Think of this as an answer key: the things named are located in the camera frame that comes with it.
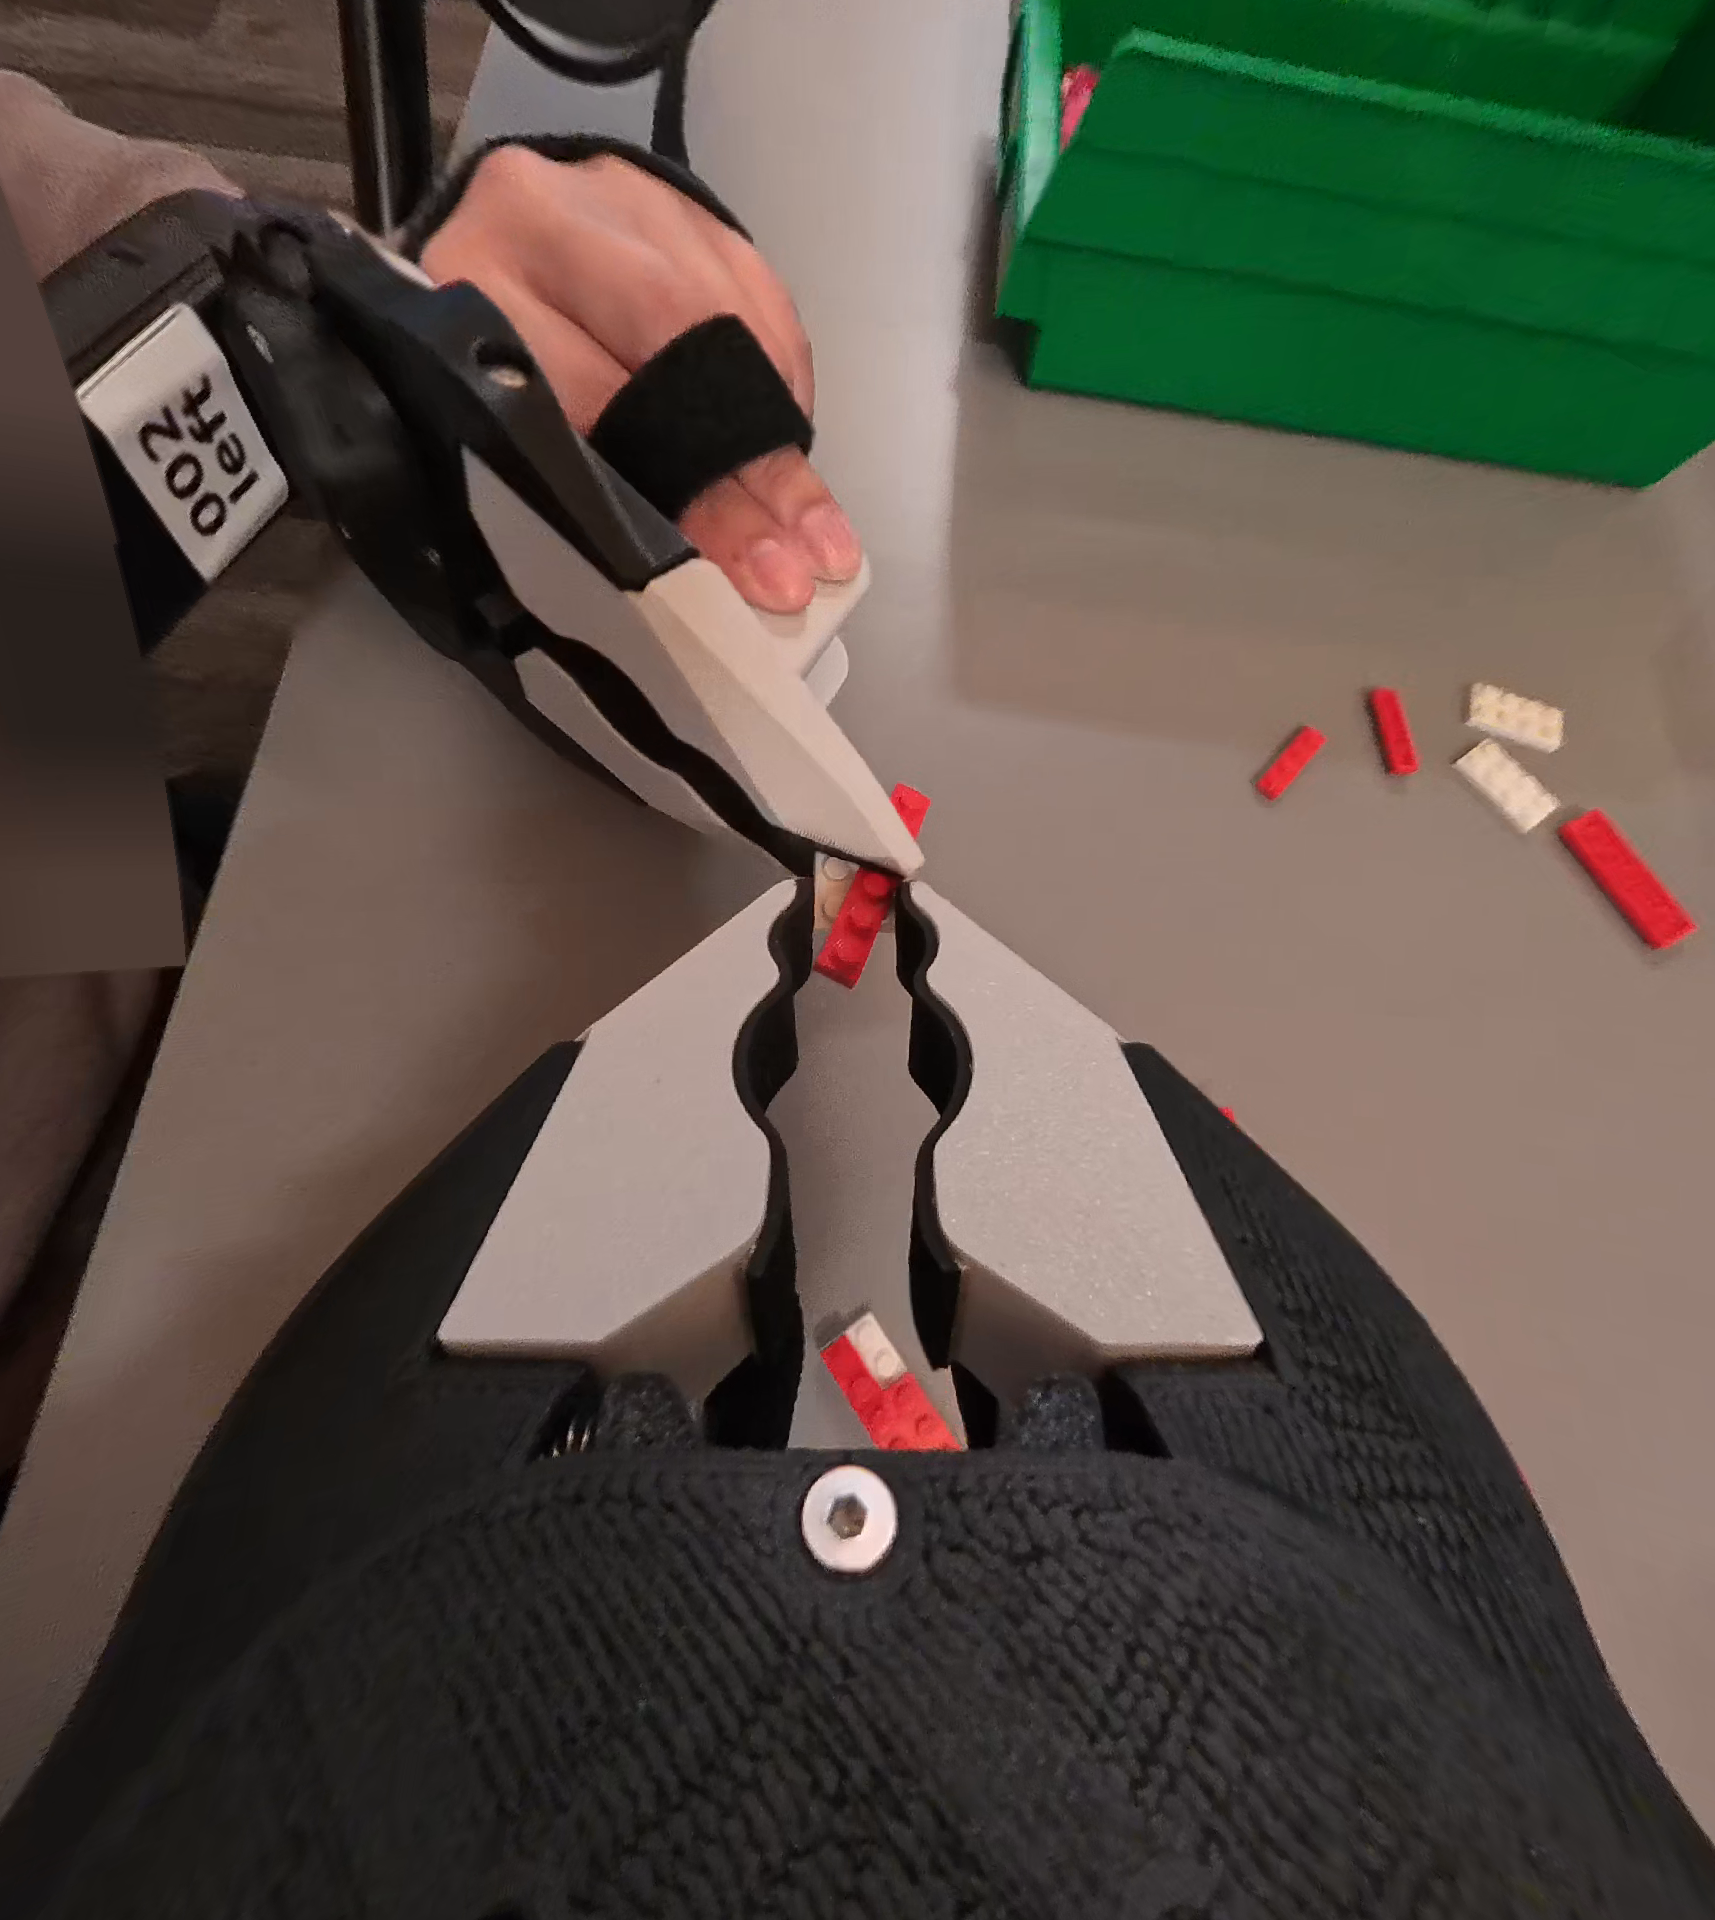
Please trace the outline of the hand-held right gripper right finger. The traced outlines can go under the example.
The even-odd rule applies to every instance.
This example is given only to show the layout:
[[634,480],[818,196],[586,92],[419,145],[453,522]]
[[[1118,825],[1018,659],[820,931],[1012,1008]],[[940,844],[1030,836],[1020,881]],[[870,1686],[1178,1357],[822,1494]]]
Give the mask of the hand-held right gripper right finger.
[[1254,1357],[1262,1335],[1130,1049],[928,882],[902,895],[924,1354],[970,1375]]

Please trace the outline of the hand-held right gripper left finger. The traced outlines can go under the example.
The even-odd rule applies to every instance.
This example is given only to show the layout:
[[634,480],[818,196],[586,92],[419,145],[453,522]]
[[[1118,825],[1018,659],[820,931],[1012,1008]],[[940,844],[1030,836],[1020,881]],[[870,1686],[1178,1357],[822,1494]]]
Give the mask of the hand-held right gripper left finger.
[[774,1096],[814,899],[768,889],[582,1038],[449,1308],[443,1348],[600,1375],[786,1369],[800,1344]]

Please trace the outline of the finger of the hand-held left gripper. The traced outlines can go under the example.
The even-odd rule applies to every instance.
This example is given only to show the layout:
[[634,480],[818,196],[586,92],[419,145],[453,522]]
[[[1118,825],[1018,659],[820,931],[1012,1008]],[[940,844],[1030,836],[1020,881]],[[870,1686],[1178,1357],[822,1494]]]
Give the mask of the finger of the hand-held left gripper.
[[[812,645],[832,637],[836,620],[818,629],[804,618],[766,620],[598,454],[588,450],[584,461],[616,513],[610,550],[572,538],[560,510],[542,513],[479,453],[469,454],[469,509],[504,580],[504,639],[516,657],[534,646],[520,631],[588,643],[776,826],[818,854],[918,877],[924,856],[914,831],[806,681]],[[516,659],[510,670],[542,730],[582,756],[528,705]]]
[[808,875],[818,848],[776,826],[726,769],[684,740],[616,664],[584,640],[520,631],[516,679],[550,728],[642,804],[700,832],[736,836],[784,871]]

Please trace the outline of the small red white lego piece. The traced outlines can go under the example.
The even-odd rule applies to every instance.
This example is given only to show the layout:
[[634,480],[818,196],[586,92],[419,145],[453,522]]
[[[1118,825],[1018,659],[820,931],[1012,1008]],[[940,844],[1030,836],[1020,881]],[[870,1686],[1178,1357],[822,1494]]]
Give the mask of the small red white lego piece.
[[892,919],[902,881],[846,856],[820,854],[816,867],[814,972],[854,988],[870,966],[870,954]]

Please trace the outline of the red white lego assembly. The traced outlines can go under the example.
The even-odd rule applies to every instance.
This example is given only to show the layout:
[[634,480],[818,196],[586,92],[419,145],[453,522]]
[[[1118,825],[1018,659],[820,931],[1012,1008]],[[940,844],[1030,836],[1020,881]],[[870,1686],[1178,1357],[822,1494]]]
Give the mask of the red white lego assembly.
[[874,1310],[860,1310],[836,1326],[820,1358],[874,1448],[966,1453],[966,1441],[946,1420]]

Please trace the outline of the person's left forearm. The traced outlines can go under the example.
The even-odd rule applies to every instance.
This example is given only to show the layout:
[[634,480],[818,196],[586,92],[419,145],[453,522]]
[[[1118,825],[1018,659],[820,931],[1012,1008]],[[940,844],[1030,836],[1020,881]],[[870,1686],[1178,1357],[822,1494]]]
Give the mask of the person's left forearm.
[[0,184],[35,281],[161,201],[243,199],[203,155],[87,122],[51,89],[0,68]]

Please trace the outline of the white lego plate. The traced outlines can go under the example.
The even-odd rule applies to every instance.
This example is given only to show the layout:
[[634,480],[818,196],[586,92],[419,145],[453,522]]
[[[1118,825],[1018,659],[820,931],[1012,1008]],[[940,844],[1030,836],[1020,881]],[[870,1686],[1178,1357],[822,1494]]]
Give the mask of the white lego plate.
[[1472,745],[1452,762],[1452,771],[1522,836],[1562,811],[1562,800],[1496,738]]
[[1492,740],[1550,756],[1564,746],[1566,713],[1502,684],[1474,683],[1466,690],[1466,727]]

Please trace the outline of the person's left hand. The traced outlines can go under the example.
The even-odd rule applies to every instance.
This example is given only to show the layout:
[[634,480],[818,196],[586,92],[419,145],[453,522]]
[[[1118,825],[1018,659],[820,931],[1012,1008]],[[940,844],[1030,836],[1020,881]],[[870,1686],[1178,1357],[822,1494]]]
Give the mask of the person's left hand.
[[[421,266],[479,287],[504,312],[580,431],[658,350],[718,316],[740,318],[804,415],[816,413],[812,342],[756,247],[620,156],[498,148]],[[764,612],[802,612],[866,567],[842,505],[796,447],[718,480],[680,528]]]

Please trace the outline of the black metal pole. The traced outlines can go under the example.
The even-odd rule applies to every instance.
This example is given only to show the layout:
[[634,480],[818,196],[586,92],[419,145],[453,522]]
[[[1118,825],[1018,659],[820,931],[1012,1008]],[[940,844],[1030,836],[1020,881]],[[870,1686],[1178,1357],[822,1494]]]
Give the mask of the black metal pole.
[[403,229],[437,183],[427,2],[339,2],[353,195],[367,229]]

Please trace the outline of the green plastic bin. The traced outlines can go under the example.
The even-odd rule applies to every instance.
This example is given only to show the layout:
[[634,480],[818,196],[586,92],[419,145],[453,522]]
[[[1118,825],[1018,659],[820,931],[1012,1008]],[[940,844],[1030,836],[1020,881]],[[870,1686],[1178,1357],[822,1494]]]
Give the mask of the green plastic bin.
[[1620,489],[1715,442],[1715,148],[1134,32],[1060,152],[1048,5],[1000,103],[1030,387]]
[[1062,63],[1132,34],[1715,148],[1715,2],[1062,2]]

